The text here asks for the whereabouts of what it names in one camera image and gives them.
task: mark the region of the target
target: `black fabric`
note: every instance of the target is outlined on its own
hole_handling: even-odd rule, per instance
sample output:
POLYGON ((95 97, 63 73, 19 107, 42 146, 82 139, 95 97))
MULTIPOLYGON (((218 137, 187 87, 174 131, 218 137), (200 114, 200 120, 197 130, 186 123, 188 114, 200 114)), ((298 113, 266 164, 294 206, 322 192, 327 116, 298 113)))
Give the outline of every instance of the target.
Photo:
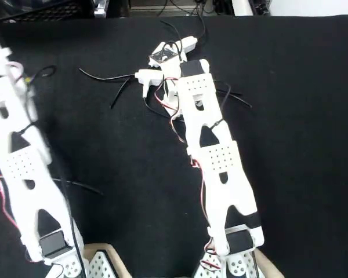
MULTIPOLYGON (((182 37, 196 18, 167 19, 182 37)), ((224 119, 238 141, 266 242, 286 277, 348 277, 348 17, 205 19, 205 58, 215 79, 253 105, 230 98, 224 119)), ((108 242, 134 276, 191 275, 208 237, 201 175, 165 118, 146 109, 142 86, 119 83, 175 34, 159 19, 84 20, 0 26, 0 37, 35 81, 39 124, 62 153, 70 178, 105 193, 70 189, 85 243, 108 242)), ((0 277, 42 277, 24 259, 0 205, 0 277)))

